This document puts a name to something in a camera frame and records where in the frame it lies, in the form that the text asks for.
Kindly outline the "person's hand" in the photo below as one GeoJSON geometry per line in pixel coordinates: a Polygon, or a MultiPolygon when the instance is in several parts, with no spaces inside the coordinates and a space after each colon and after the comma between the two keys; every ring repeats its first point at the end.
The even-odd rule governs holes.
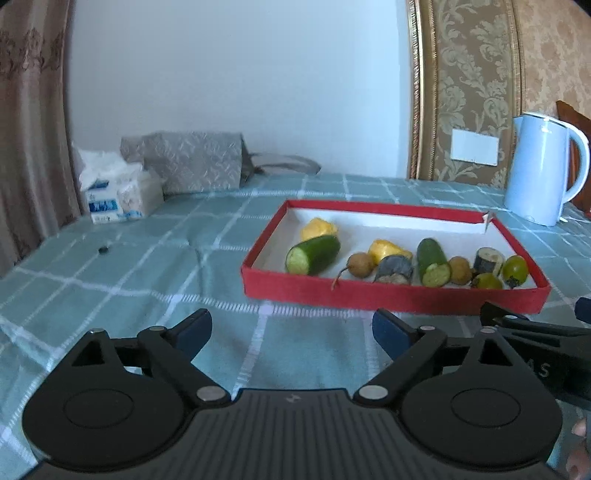
{"type": "Polygon", "coordinates": [[[589,417],[580,419],[572,427],[571,433],[579,438],[578,444],[569,453],[565,470],[569,480],[586,480],[590,478],[590,441],[588,435],[589,417]]]}

